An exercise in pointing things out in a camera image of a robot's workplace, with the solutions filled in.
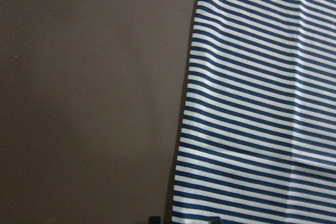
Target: brown fabric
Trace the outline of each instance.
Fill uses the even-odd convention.
[[[194,2],[0,0],[1,223],[168,222]]]

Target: brown surface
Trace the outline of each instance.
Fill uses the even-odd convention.
[[[194,2],[0,0],[1,224],[169,220]]]

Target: cloth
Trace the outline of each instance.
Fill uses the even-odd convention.
[[[336,0],[198,0],[173,223],[336,223]]]

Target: striped cloth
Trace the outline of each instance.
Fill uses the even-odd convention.
[[[336,0],[198,0],[173,223],[336,223]]]

